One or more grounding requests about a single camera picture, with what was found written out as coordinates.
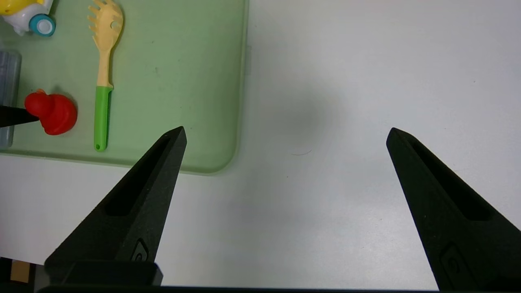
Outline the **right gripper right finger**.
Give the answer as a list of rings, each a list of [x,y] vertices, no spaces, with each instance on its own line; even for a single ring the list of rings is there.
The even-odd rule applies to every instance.
[[[520,230],[411,134],[386,146],[439,290],[518,291]]]

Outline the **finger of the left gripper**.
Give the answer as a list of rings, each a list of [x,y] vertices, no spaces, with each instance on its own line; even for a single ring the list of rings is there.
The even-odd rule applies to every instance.
[[[25,108],[0,106],[0,128],[39,121],[39,117],[30,114]]]

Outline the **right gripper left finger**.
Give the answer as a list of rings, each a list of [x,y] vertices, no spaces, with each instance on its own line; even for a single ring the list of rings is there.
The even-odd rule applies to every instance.
[[[159,286],[155,263],[187,145],[164,133],[45,260],[53,286]]]

